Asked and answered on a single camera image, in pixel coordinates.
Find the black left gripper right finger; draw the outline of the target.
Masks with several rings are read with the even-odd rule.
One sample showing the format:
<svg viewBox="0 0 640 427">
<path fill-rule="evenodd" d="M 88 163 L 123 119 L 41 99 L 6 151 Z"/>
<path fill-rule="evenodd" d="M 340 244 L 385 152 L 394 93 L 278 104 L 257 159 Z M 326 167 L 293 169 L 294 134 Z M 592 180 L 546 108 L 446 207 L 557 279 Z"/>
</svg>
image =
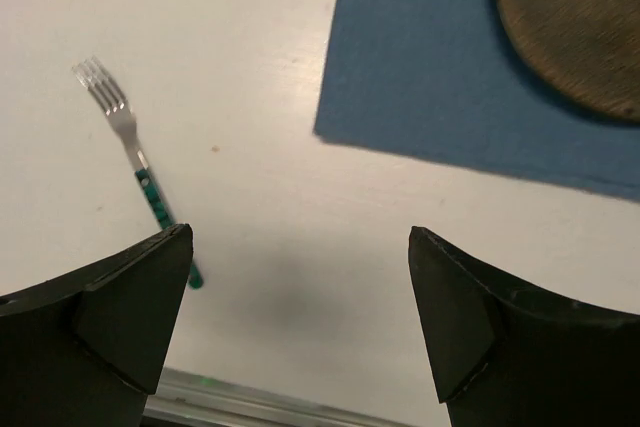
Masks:
<svg viewBox="0 0 640 427">
<path fill-rule="evenodd" d="M 454 426 L 635 426 L 639 318 L 548 291 L 424 227 L 408 263 Z"/>
</svg>

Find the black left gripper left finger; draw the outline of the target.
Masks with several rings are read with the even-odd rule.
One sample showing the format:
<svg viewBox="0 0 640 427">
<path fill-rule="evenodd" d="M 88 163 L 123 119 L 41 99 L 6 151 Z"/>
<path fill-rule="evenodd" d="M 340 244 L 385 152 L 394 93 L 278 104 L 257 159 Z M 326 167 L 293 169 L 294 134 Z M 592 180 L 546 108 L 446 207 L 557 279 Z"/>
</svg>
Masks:
<svg viewBox="0 0 640 427">
<path fill-rule="evenodd" d="M 2 425 L 139 425 L 192 258 L 192 229 L 178 224 L 2 296 Z"/>
</svg>

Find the blue cloth napkin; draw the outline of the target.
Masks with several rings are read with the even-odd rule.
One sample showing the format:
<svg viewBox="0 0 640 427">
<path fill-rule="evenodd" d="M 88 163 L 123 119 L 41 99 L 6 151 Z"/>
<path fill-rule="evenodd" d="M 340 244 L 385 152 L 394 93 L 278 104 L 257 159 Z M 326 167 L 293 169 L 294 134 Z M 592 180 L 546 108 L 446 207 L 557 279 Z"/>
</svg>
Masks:
<svg viewBox="0 0 640 427">
<path fill-rule="evenodd" d="M 314 131 L 333 144 L 639 197 L 638 128 L 540 79 L 495 0 L 336 0 Z"/>
</svg>

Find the dark round plate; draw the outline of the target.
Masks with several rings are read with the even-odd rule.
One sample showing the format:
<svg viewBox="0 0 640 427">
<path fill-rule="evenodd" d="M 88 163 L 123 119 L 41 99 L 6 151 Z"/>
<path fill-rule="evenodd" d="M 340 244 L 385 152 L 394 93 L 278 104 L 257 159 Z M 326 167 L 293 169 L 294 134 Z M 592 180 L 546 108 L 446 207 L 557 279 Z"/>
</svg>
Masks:
<svg viewBox="0 0 640 427">
<path fill-rule="evenodd" d="M 496 0 L 515 51 L 585 109 L 639 121 L 639 0 Z"/>
</svg>

